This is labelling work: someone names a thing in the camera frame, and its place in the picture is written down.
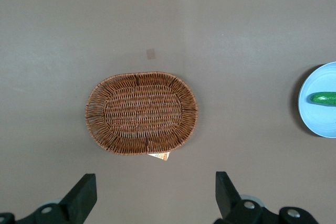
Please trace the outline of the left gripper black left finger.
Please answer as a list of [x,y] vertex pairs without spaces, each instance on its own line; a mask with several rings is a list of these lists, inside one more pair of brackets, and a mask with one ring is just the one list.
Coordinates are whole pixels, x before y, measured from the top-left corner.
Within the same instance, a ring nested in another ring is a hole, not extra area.
[[84,223],[96,202],[96,175],[85,174],[59,203],[44,204],[20,220],[10,212],[1,213],[1,223]]

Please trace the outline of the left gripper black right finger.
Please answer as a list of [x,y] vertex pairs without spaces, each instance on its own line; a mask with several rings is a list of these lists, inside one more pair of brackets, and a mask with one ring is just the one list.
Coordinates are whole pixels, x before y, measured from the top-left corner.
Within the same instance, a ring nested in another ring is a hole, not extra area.
[[216,172],[215,196],[222,215],[215,223],[317,223],[302,208],[283,207],[275,214],[253,197],[243,199],[226,172]]

